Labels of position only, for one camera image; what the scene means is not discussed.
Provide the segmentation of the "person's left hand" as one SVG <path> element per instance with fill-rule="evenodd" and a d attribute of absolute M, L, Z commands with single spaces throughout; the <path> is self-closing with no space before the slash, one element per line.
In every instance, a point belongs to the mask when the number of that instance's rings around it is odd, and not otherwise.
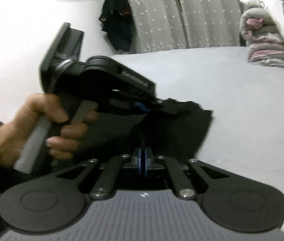
<path fill-rule="evenodd" d="M 84 103 L 77 111 L 74 123 L 63 125 L 56 136 L 48 135 L 53 123 L 61 124 L 68 119 L 58 96 L 31 95 L 16 116 L 0 126 L 0 165 L 12 167 L 19 158 L 27 164 L 27 157 L 34 161 L 43 144 L 54 158 L 71 159 L 81 148 L 88 124 L 97 120 L 94 104 Z"/>

